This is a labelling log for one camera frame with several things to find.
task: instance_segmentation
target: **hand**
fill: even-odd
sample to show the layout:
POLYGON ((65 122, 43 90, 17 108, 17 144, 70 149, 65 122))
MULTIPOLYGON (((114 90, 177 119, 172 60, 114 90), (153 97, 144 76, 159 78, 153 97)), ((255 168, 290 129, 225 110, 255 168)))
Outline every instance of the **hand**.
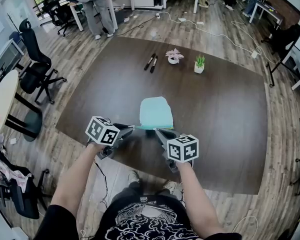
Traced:
POLYGON ((95 153, 102 152, 105 149, 106 145, 98 144, 94 141, 91 141, 87 148, 93 149, 95 153))

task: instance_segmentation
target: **cable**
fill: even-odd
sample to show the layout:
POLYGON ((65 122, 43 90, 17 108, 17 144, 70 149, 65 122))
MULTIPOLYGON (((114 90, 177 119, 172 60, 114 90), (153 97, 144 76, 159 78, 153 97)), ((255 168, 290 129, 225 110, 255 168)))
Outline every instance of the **cable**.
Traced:
POLYGON ((153 19, 156 18, 156 17, 157 17, 157 16, 154 16, 154 17, 152 17, 151 19, 148 19, 148 20, 142 22, 140 25, 135 26, 135 27, 129 29, 128 31, 126 31, 126 32, 124 32, 124 33, 122 33, 122 34, 114 34, 113 37, 119 37, 119 36, 122 36, 122 35, 124 35, 124 34, 130 32, 131 30, 134 30, 135 28, 142 29, 142 28, 144 28, 144 24, 145 24, 145 23, 147 23, 147 22, 153 20, 153 19))
POLYGON ((104 174, 104 172, 101 170, 100 166, 97 164, 96 160, 93 160, 93 162, 95 163, 95 165, 99 168, 100 172, 102 173, 103 175, 103 178, 104 178, 104 182, 105 182, 105 196, 104 198, 102 198, 102 200, 100 201, 100 203, 103 203, 105 205, 105 208, 108 209, 108 204, 107 204, 107 201, 106 201, 106 198, 108 197, 108 184, 107 184, 107 177, 106 175, 104 174))
POLYGON ((252 236, 251 239, 250 239, 250 240, 252 240, 252 239, 255 237, 255 235, 256 235, 256 233, 257 233, 257 231, 258 231, 258 226, 259 226, 258 220, 257 220, 257 218, 256 218, 255 216, 245 216, 244 218, 242 218, 242 219, 235 225, 234 229, 232 230, 232 233, 235 232, 235 230, 236 230, 236 228, 237 228, 237 226, 239 225, 240 222, 242 222, 244 219, 250 218, 250 217, 255 218, 255 221, 256 221, 256 229, 255 229, 255 232, 254 232, 253 236, 252 236))
POLYGON ((157 14, 168 14, 168 15, 169 15, 169 18, 170 18, 170 21, 172 21, 172 22, 175 22, 175 23, 178 23, 178 24, 180 24, 180 23, 182 23, 182 22, 190 22, 190 23, 192 23, 193 25, 195 25, 195 28, 196 28, 196 29, 198 29, 198 30, 200 30, 200 31, 202 31, 202 32, 205 32, 205 33, 210 34, 210 35, 215 36, 215 37, 221 37, 221 36, 223 36, 223 37, 229 39, 230 42, 231 42, 234 46, 239 47, 239 48, 241 48, 242 50, 245 50, 245 51, 247 51, 247 52, 250 53, 250 54, 253 54, 254 52, 256 52, 258 55, 261 56, 261 55, 262 55, 262 52, 263 52, 264 57, 265 57, 270 63, 272 63, 272 64, 277 64, 277 63, 280 61, 280 60, 279 60, 278 62, 273 62, 273 61, 271 61, 271 60, 264 54, 264 53, 265 53, 264 50, 262 49, 262 47, 261 47, 260 45, 257 44, 256 40, 255 40, 250 34, 248 34, 246 31, 244 31, 239 25, 236 25, 236 23, 237 23, 237 24, 243 24, 243 25, 244 25, 244 24, 245 24, 244 22, 237 22, 237 21, 232 20, 232 21, 231 21, 231 24, 233 24, 233 25, 235 25, 236 27, 238 27, 239 29, 241 29, 244 33, 246 33, 246 34, 253 40, 253 42, 254 42, 254 44, 255 44, 255 46, 256 46, 255 50, 252 49, 252 48, 250 48, 250 50, 248 50, 248 49, 246 49, 246 48, 243 48, 243 47, 240 46, 240 45, 235 44, 235 43, 234 43, 228 36, 226 36, 225 34, 213 34, 213 33, 210 33, 210 32, 208 32, 208 31, 205 31, 205 30, 203 30, 203 29, 201 29, 201 28, 198 28, 198 27, 197 27, 197 24, 195 24, 195 23, 192 22, 191 20, 185 19, 185 20, 183 20, 183 21, 177 22, 177 21, 171 19, 170 14, 169 14, 168 12, 166 12, 166 11, 158 12, 157 14))

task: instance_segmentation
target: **green plant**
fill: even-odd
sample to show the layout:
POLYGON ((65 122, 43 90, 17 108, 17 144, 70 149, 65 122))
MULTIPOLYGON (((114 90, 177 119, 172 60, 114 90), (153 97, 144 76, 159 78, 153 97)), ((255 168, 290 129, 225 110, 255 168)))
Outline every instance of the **green plant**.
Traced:
POLYGON ((199 68, 201 68, 201 67, 203 67, 204 65, 205 65, 205 61, 206 61, 206 58, 205 58, 205 56, 197 56, 196 57, 196 60, 195 60, 195 63, 196 63, 196 65, 199 67, 199 68))

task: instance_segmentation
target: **gray pants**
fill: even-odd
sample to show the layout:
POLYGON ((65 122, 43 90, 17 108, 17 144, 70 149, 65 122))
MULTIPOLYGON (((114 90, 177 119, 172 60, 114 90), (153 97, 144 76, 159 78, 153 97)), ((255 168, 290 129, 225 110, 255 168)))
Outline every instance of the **gray pants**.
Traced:
POLYGON ((88 21, 89 29, 94 36, 101 34, 101 28, 98 27, 96 19, 94 17, 94 6, 97 12, 100 13, 101 22, 103 26, 108 30, 109 34, 113 34, 115 32, 114 25, 109 16, 107 0, 90 0, 89 2, 82 3, 82 5, 86 19, 88 21))
MULTIPOLYGON (((120 198, 126 198, 131 196, 142 196, 143 194, 144 194, 144 190, 142 189, 141 184, 135 181, 130 183, 129 187, 124 188, 120 193, 116 194, 112 198, 111 203, 113 203, 114 201, 120 198)), ((171 194, 170 191, 166 188, 157 192, 156 195, 162 195, 162 196, 177 199, 177 197, 171 194)))

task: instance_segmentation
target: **white cable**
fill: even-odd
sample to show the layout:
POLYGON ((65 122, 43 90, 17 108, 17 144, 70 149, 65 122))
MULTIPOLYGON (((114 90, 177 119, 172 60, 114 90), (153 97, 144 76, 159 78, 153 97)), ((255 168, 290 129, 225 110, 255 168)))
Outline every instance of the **white cable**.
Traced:
POLYGON ((252 240, 252 239, 255 237, 255 235, 256 235, 256 233, 257 233, 257 231, 258 231, 258 226, 259 226, 259 225, 258 225, 258 220, 257 220, 257 218, 256 218, 255 216, 245 216, 244 218, 242 218, 242 219, 237 223, 237 225, 235 225, 234 229, 232 230, 232 233, 236 230, 236 228, 237 228, 237 226, 239 225, 240 222, 242 222, 244 219, 250 218, 250 217, 255 218, 255 221, 256 221, 256 229, 255 229, 255 232, 254 232, 253 236, 252 236, 251 239, 250 239, 250 240, 252 240))
POLYGON ((196 28, 197 30, 203 31, 203 32, 205 32, 205 33, 207 33, 207 34, 210 34, 210 35, 212 35, 212 36, 215 36, 215 37, 221 37, 221 36, 223 36, 223 37, 229 39, 230 42, 231 42, 234 46, 239 47, 240 49, 245 50, 245 51, 247 51, 247 52, 250 53, 250 54, 253 54, 254 52, 256 52, 258 55, 261 56, 262 53, 263 53, 264 57, 265 57, 270 63, 272 63, 272 64, 277 64, 277 63, 280 61, 280 60, 279 60, 278 62, 275 63, 275 62, 271 61, 270 59, 268 59, 268 57, 265 55, 264 50, 262 49, 262 47, 261 47, 260 45, 257 44, 256 40, 255 40, 251 35, 249 35, 246 31, 244 31, 240 26, 236 25, 236 23, 238 23, 238 24, 245 24, 244 22, 231 21, 231 24, 233 24, 233 25, 235 25, 236 27, 238 27, 239 29, 241 29, 244 33, 246 33, 246 34, 253 40, 253 42, 254 42, 254 44, 255 44, 255 46, 256 46, 255 50, 252 49, 252 48, 250 48, 250 50, 248 50, 248 49, 246 49, 246 48, 243 48, 243 47, 240 46, 240 45, 235 44, 235 43, 234 43, 228 36, 226 36, 225 34, 213 34, 213 33, 210 33, 210 32, 208 32, 208 31, 205 31, 205 30, 203 30, 203 29, 201 29, 201 28, 198 28, 198 27, 197 27, 197 24, 195 24, 195 23, 194 23, 193 21, 191 21, 191 20, 185 19, 185 20, 183 20, 183 21, 177 22, 177 21, 171 19, 171 16, 170 16, 170 13, 169 13, 169 12, 162 11, 162 12, 158 12, 158 14, 168 14, 168 15, 169 15, 169 18, 170 18, 170 21, 175 22, 175 23, 178 23, 178 24, 180 24, 180 23, 182 23, 182 22, 191 22, 193 25, 195 25, 195 28, 196 28))

